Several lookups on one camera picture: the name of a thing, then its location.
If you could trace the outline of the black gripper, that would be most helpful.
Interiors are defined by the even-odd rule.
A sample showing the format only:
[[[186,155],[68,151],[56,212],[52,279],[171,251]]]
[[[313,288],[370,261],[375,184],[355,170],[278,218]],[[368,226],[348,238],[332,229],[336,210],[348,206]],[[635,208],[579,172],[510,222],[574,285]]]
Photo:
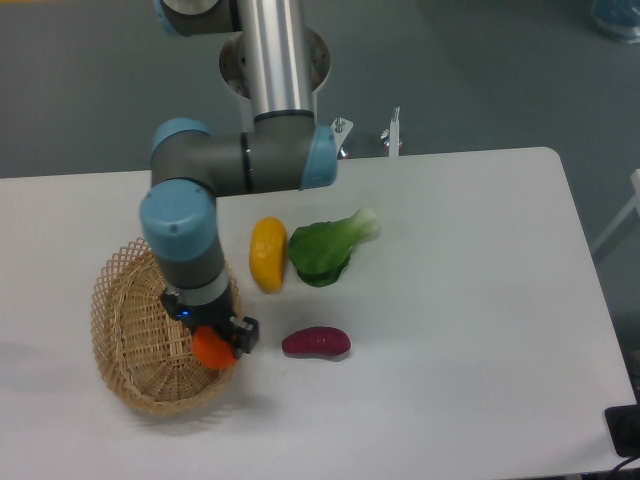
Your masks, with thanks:
[[[160,301],[167,315],[182,322],[192,333],[199,327],[211,327],[227,341],[236,359],[250,354],[260,338],[259,322],[249,316],[235,317],[231,282],[224,287],[212,284],[199,289],[165,290]]]

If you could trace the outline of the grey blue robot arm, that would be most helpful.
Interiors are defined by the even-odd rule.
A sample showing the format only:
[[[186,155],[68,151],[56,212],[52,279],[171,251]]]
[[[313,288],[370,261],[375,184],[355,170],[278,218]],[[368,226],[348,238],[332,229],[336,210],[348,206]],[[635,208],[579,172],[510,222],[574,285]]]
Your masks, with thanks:
[[[166,283],[161,301],[169,316],[191,331],[210,328],[239,358],[256,345],[259,326],[234,309],[217,200],[325,187],[337,176],[333,131],[315,119],[303,7],[298,1],[158,1],[154,8],[178,36],[242,36],[252,129],[215,137],[189,118],[163,123],[139,210]]]

